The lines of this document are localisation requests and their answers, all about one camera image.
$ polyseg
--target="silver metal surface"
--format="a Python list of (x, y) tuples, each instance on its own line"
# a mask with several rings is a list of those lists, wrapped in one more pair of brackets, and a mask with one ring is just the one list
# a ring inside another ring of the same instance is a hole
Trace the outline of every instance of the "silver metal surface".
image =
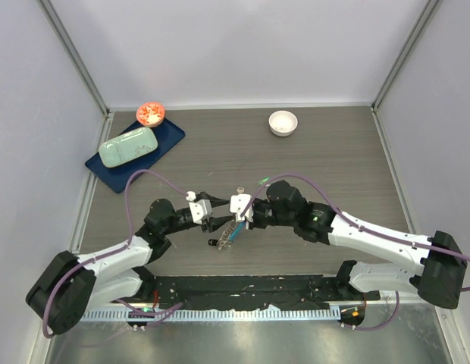
[[(393, 305), (367, 308), (366, 325), (384, 321)], [(119, 322), (79, 324), (57, 337), (47, 363), (244, 364), (385, 363), (444, 364), (450, 355), (435, 310), (427, 304), (403, 304), (385, 329), (372, 332), (341, 328), (337, 322), (167, 323), (119, 334)]]
[(464, 333), (459, 328), (458, 320), (455, 317), (459, 313), (457, 310), (441, 309), (440, 307), (436, 307), (436, 313), (453, 363), (470, 364), (470, 350), (465, 345)]
[(108, 108), (105, 105), (104, 99), (100, 95), (99, 89), (93, 82), (92, 77), (90, 76), (88, 70), (86, 69), (85, 64), (82, 61), (77, 49), (75, 48), (74, 43), (72, 42), (70, 36), (68, 35), (67, 30), (65, 29), (63, 23), (61, 22), (60, 17), (58, 16), (55, 7), (53, 6), (50, 0), (38, 0), (40, 7), (44, 10), (46, 17), (48, 18), (50, 24), (53, 27), (53, 30), (57, 33), (60, 42), (63, 44), (64, 49), (72, 62), (74, 63), (75, 68), (77, 69), (80, 77), (85, 83), (86, 88), (89, 90), (90, 94), (97, 103), (97, 106), (100, 108), (100, 111), (104, 117), (108, 116)]
[(417, 44), (417, 41), (420, 39), (420, 36), (423, 33), (425, 27), (427, 26), (429, 20), (432, 18), (432, 15), (434, 15), (441, 2), (442, 0), (428, 0), (427, 4), (422, 9), (422, 12), (420, 13), (420, 16), (415, 22), (414, 27), (410, 31), (410, 34), (407, 37), (402, 50), (400, 51), (398, 57), (393, 63), (393, 66), (390, 69), (390, 72), (387, 78), (385, 79), (383, 86), (377, 94), (377, 98), (373, 103), (373, 107), (375, 109), (378, 109), (381, 106), (381, 103), (383, 102), (388, 90), (391, 88), (393, 81), (400, 72), (400, 69), (402, 69), (402, 66), (405, 64), (407, 58), (414, 49), (415, 45)]

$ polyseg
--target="white bowl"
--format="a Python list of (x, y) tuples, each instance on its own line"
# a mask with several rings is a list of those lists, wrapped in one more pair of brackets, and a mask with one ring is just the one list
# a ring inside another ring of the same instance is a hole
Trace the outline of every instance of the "white bowl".
[(297, 128), (297, 118), (292, 112), (276, 111), (268, 119), (272, 133), (279, 137), (287, 137)]

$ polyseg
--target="metal frame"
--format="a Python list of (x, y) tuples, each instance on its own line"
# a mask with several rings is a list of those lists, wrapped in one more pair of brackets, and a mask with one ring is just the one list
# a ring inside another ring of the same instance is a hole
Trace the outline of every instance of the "metal frame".
[[(99, 150), (100, 145), (108, 139), (113, 119), (114, 113), (110, 113), (104, 120), (104, 124), (102, 125), (102, 129), (99, 133), (99, 139), (97, 140), (95, 151)], [(73, 254), (78, 254), (80, 252), (80, 246), (82, 245), (86, 222), (89, 218), (90, 206), (92, 205), (93, 194), (96, 190), (97, 180), (98, 178), (94, 175), (94, 173), (90, 172), (83, 188), (82, 202), (80, 204), (77, 222), (75, 223), (74, 232), (70, 241), (70, 251)]]
[(75, 68), (80, 75), (80, 78), (85, 83), (86, 88), (89, 90), (93, 99), (96, 101), (97, 106), (100, 108), (100, 111), (104, 115), (104, 118), (108, 117), (108, 107), (104, 102), (104, 99), (100, 95), (99, 89), (93, 82), (90, 73), (86, 69), (85, 64), (82, 61), (77, 49), (75, 48), (74, 43), (72, 42), (70, 36), (68, 35), (67, 30), (65, 29), (63, 23), (58, 16), (58, 13), (55, 10), (52, 2), (50, 0), (37, 0), (41, 9), (45, 12), (46, 17), (48, 18), (50, 24), (52, 25), (53, 30), (60, 39), (61, 44), (64, 47), (64, 50), (70, 57), (70, 60), (73, 62)]
[[(415, 22), (412, 31), (410, 32), (407, 40), (402, 47), (398, 57), (393, 63), (392, 68), (390, 69), (387, 79), (384, 81), (375, 101), (372, 104), (371, 110), (373, 112), (374, 122), (377, 127), (378, 133), (380, 135), (381, 144), (384, 148), (385, 155), (387, 157), (387, 162), (390, 167), (390, 172), (392, 174), (393, 182), (395, 183), (396, 191), (400, 200), (400, 203), (403, 208), (403, 214), (405, 215), (409, 231), (413, 234), (416, 234), (420, 229), (417, 226), (417, 221), (413, 216), (415, 214), (412, 212), (411, 206), (407, 203), (408, 199), (406, 198), (406, 192), (402, 188), (402, 184), (398, 178), (397, 169), (393, 162), (393, 156), (391, 153), (390, 144), (385, 132), (384, 126), (381, 123), (381, 117), (379, 113), (379, 108), (382, 106), (382, 103), (385, 100), (390, 88), (394, 84), (396, 78), (398, 77), (400, 71), (403, 69), (403, 66), (408, 61), (409, 56), (412, 54), (413, 49), (416, 47), (418, 41), (420, 40), (422, 34), (425, 31), (427, 25), (431, 22), (432, 17), (436, 14), (439, 5), (442, 3), (442, 0), (428, 0), (427, 4), (422, 9), (420, 16)], [(439, 318), (440, 326), (443, 331), (443, 335), (446, 339), (447, 346), (449, 348), (450, 355), (455, 364), (466, 364), (470, 363), (470, 350), (466, 349), (466, 344), (470, 345), (465, 339), (462, 330), (459, 328), (459, 313), (456, 311), (450, 311), (447, 309), (441, 309), (436, 307), (437, 317)]]
[(48, 350), (52, 341), (43, 336), (41, 324), (39, 325), (38, 333), (34, 341), (33, 349), (31, 351), (29, 364), (45, 364)]
[[(371, 107), (371, 102), (300, 102), (296, 104), (282, 103), (282, 104), (220, 104), (220, 105), (165, 105), (167, 111), (172, 110), (227, 110), (238, 108), (338, 108), (349, 106), (366, 106)], [(113, 107), (110, 112), (131, 112), (137, 111), (137, 108), (131, 107)]]
[(437, 8), (441, 3), (442, 0), (428, 0), (427, 4), (425, 4), (424, 8), (422, 9), (422, 12), (420, 13), (417, 21), (415, 22), (414, 27), (412, 28), (409, 36), (407, 37), (402, 50), (400, 51), (398, 57), (393, 63), (393, 66), (390, 69), (390, 72), (388, 73), (384, 84), (380, 88), (380, 91), (377, 94), (377, 98), (373, 102), (372, 107), (374, 110), (378, 110), (378, 108), (380, 108), (381, 103), (383, 102), (385, 96), (392, 87), (393, 82), (395, 81), (400, 70), (402, 69), (402, 66), (406, 63), (407, 59), (412, 53), (412, 50), (415, 48), (417, 41), (420, 39), (425, 28), (429, 24), (430, 20), (432, 19), (433, 15), (435, 14)]

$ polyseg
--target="blue tray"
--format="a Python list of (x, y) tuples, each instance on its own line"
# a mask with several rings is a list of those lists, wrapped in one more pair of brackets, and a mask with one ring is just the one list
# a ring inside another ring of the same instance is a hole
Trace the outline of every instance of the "blue tray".
[[(121, 134), (137, 129), (141, 126), (142, 125), (136, 121)], [(154, 134), (158, 140), (158, 148), (149, 154), (143, 155), (142, 157), (134, 159), (124, 165), (107, 168), (102, 163), (100, 155), (96, 153), (91, 159), (85, 162), (85, 166), (114, 192), (121, 193), (126, 188), (127, 180), (132, 173), (139, 169), (151, 168), (153, 164), (155, 164), (164, 154), (169, 152), (169, 150), (178, 144), (185, 136), (184, 131), (166, 118), (154, 129)]]

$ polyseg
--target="white plastic strip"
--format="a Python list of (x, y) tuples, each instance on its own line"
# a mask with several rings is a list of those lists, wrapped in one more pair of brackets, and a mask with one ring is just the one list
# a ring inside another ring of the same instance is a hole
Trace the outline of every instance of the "white plastic strip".
[[(88, 311), (82, 317), (81, 322), (153, 322), (162, 319), (158, 317), (129, 317), (130, 309), (127, 307), (102, 307)], [(206, 311), (179, 310), (166, 322), (247, 322), (247, 321), (307, 321), (307, 320), (340, 320), (339, 306), (330, 306), (329, 309), (308, 309), (300, 311), (281, 311), (270, 305), (268, 309), (255, 311), (218, 311), (210, 309)]]

